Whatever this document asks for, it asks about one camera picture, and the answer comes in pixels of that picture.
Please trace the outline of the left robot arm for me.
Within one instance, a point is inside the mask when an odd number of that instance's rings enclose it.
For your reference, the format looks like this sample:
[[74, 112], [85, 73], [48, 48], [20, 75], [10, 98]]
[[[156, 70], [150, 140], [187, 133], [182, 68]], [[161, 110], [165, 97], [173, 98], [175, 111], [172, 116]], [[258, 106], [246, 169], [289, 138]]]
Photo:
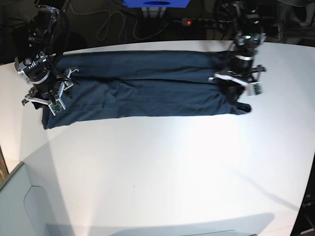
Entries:
[[263, 65], [254, 67], [253, 63], [266, 35], [260, 24], [255, 1], [218, 0], [215, 11], [231, 18], [233, 40], [223, 53], [221, 69], [209, 77], [209, 81], [219, 84], [230, 102], [237, 102], [242, 93], [247, 96], [260, 95], [260, 76], [266, 72], [266, 68]]

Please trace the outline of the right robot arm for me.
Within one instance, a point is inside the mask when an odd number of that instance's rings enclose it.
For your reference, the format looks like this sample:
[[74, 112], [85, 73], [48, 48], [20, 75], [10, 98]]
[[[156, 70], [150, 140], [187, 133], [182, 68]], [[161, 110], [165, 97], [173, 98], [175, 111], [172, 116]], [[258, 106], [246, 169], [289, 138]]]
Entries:
[[77, 72], [76, 67], [70, 67], [61, 72], [57, 63], [63, 56], [66, 46], [53, 53], [54, 33], [59, 19], [65, 24], [65, 40], [69, 41], [69, 21], [66, 15], [68, 0], [36, 0], [37, 15], [28, 26], [28, 48], [14, 61], [17, 73], [31, 85], [28, 94], [22, 100], [39, 107], [46, 106], [56, 115], [66, 109], [62, 100], [63, 94], [71, 96], [70, 89], [76, 84], [71, 74]]

